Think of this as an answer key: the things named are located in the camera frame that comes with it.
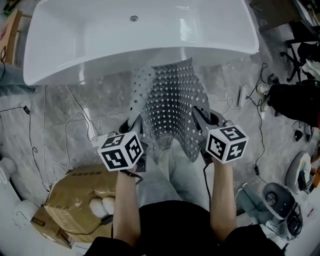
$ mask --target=forearm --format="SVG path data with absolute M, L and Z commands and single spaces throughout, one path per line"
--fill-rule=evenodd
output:
M 140 234 L 136 179 L 119 172 L 116 182 L 113 237 L 134 247 Z
M 232 167 L 215 160 L 210 222 L 221 242 L 237 228 L 236 214 Z

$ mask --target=black shirt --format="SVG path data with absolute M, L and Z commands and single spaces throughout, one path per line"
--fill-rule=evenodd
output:
M 189 202 L 153 203 L 139 213 L 141 236 L 135 248 L 121 240 L 97 237 L 85 255 L 284 255 L 259 225 L 239 227 L 219 244 L 210 213 Z

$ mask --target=wrist strap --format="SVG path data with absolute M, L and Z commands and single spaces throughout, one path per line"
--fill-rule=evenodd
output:
M 139 184 L 140 182 L 142 182 L 144 180 L 140 175 L 132 173 L 132 172 L 130 172 L 128 170 L 120 170 L 120 172 L 123 173 L 123 174 L 128 175 L 129 177 L 138 178 L 139 180 L 137 181 L 136 184 Z

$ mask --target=bathtub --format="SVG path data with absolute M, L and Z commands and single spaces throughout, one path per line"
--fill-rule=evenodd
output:
M 214 66 L 258 49 L 243 0 L 42 0 L 23 77 L 27 85 L 76 84 L 190 57 Z

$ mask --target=perforated mat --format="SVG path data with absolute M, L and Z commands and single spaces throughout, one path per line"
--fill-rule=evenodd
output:
M 191 58 L 174 64 L 137 69 L 130 105 L 129 123 L 132 123 L 132 117 L 141 114 L 142 141 L 149 145 L 149 149 L 158 151 L 159 139 L 174 137 L 192 162 L 198 158 L 199 143 L 205 138 L 195 127 L 192 108 L 198 107 L 209 119 L 210 107 Z

